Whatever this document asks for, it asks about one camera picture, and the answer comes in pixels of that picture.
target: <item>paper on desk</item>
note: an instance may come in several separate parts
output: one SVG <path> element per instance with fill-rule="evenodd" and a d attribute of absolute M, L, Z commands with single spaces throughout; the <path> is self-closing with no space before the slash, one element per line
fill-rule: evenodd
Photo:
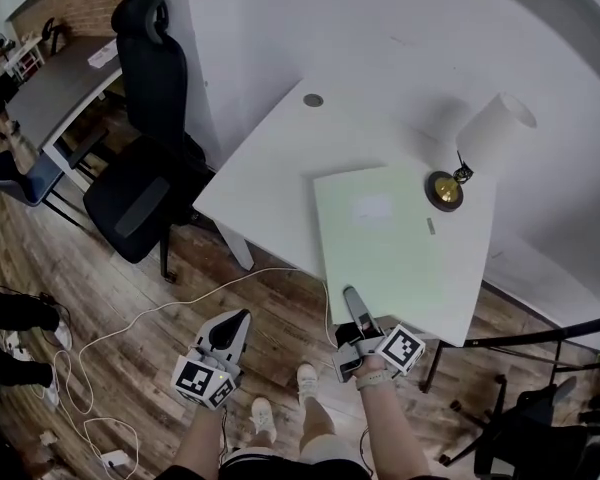
<path fill-rule="evenodd" d="M 110 43 L 107 43 L 104 47 L 89 57 L 89 64 L 94 68 L 100 69 L 107 62 L 118 55 L 118 45 L 114 39 Z"/>
<path fill-rule="evenodd" d="M 450 304 L 428 222 L 438 210 L 422 180 L 391 166 L 320 178 L 314 189 L 333 323 L 352 320 L 342 295 L 351 285 L 375 317 L 436 334 Z"/>

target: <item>sneaker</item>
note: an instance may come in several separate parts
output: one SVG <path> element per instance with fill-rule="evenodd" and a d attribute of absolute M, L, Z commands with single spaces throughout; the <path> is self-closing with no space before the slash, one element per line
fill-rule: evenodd
<path fill-rule="evenodd" d="M 269 433 L 271 442 L 274 443 L 278 432 L 273 422 L 273 411 L 271 410 L 271 404 L 266 398 L 256 398 L 251 404 L 251 421 L 256 427 L 256 434 L 259 434 L 263 430 Z"/>
<path fill-rule="evenodd" d="M 309 363 L 301 364 L 298 368 L 298 401 L 304 407 L 304 401 L 309 398 L 318 399 L 318 373 Z"/>
<path fill-rule="evenodd" d="M 56 376 L 53 376 L 51 386 L 44 389 L 44 397 L 49 400 L 49 403 L 54 407 L 58 407 L 60 403 L 60 393 L 58 392 L 58 385 L 56 384 Z"/>
<path fill-rule="evenodd" d="M 64 322 L 64 320 L 62 320 L 62 318 L 60 319 L 58 328 L 54 331 L 53 334 L 55 334 L 57 340 L 60 342 L 60 344 L 65 350 L 71 350 L 71 347 L 73 346 L 73 339 L 71 338 L 71 329 L 69 329 L 69 326 Z"/>

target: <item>chair wheel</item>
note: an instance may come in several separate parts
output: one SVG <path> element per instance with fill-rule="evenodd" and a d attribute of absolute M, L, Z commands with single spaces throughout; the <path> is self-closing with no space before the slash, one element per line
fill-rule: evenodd
<path fill-rule="evenodd" d="M 164 280 L 169 283 L 169 284 L 174 284 L 178 279 L 178 274 L 176 274 L 175 272 L 172 272 L 171 270 L 169 270 L 169 272 L 167 272 L 167 275 L 164 276 Z"/>

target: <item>bracelet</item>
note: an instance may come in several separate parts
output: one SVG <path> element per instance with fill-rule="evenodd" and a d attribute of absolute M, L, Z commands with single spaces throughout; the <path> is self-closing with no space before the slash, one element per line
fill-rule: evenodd
<path fill-rule="evenodd" d="M 360 391 L 362 388 L 367 386 L 376 386 L 383 382 L 391 382 L 393 377 L 387 370 L 379 370 L 377 372 L 367 373 L 362 377 L 356 379 L 356 389 Z"/>

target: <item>desk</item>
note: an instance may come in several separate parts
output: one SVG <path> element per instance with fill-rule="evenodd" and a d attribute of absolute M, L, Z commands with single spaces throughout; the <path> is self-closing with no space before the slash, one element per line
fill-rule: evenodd
<path fill-rule="evenodd" d="M 324 105 L 303 103 L 309 93 Z M 381 111 L 354 99 L 354 91 L 322 80 L 300 82 L 258 125 L 194 203 L 213 219 L 240 264 L 253 259 L 245 239 L 285 262 L 325 278 L 312 180 L 317 177 L 405 161 L 419 164 L 424 180 L 433 170 L 458 167 L 454 148 L 444 146 Z M 465 203 L 439 216 L 453 246 L 445 264 L 453 269 L 454 305 L 432 315 L 422 331 L 449 343 L 464 340 L 475 309 L 491 235 L 495 182 L 478 173 L 465 185 Z M 446 316 L 466 327 L 437 322 Z"/>
<path fill-rule="evenodd" d="M 83 191 L 88 181 L 69 167 L 54 147 L 76 117 L 122 74 L 118 58 L 102 68 L 88 59 L 110 37 L 79 37 L 60 50 L 31 77 L 7 104 L 9 117 L 20 123 L 22 135 L 43 150 Z"/>
<path fill-rule="evenodd" d="M 42 66 L 44 64 L 44 59 L 40 54 L 40 49 L 38 48 L 38 44 L 42 41 L 42 37 L 33 37 L 29 39 L 26 43 L 22 45 L 22 47 L 16 51 L 9 61 L 5 64 L 4 69 L 7 71 L 13 70 L 20 81 L 24 81 L 24 75 L 29 71 L 33 66 Z M 27 55 L 29 52 L 34 52 L 35 62 L 33 62 L 28 68 L 22 68 L 20 66 L 20 61 Z"/>

